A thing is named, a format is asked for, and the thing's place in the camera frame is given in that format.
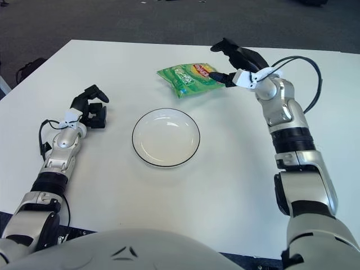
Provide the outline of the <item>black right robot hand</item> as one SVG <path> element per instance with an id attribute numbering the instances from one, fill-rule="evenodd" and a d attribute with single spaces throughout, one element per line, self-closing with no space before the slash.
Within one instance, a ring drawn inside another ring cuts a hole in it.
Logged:
<path id="1" fill-rule="evenodd" d="M 230 64 L 236 69 L 257 73 L 259 70 L 269 67 L 268 62 L 257 52 L 238 46 L 230 39 L 223 38 L 220 42 L 211 46 L 212 52 L 223 52 L 228 56 Z M 235 73 L 210 72 L 209 77 L 217 82 L 224 84 L 226 87 L 235 87 L 232 81 Z"/>

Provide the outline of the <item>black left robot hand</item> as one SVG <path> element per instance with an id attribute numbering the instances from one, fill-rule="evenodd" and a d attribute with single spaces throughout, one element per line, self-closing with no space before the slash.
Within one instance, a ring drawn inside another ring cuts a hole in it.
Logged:
<path id="1" fill-rule="evenodd" d="M 93 84 L 73 99 L 70 108 L 81 112 L 78 121 L 86 127 L 103 129 L 107 115 L 107 107 L 103 103 L 109 103 L 109 98 Z"/>

